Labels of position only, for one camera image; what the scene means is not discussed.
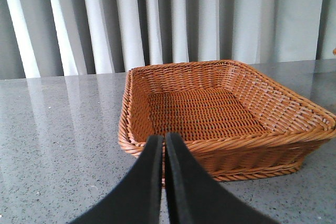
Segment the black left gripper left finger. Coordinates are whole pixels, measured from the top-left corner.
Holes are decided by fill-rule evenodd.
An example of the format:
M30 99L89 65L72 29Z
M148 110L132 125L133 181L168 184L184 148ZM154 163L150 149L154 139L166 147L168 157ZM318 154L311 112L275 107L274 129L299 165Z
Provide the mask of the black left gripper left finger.
M72 223L159 223L163 137L152 135L122 181Z

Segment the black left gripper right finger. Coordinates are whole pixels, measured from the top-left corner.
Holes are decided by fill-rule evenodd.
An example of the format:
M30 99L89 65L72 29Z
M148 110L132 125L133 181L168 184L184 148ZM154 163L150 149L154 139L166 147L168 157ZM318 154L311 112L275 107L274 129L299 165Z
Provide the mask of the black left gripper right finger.
M275 223L213 180L177 133L165 136L170 223Z

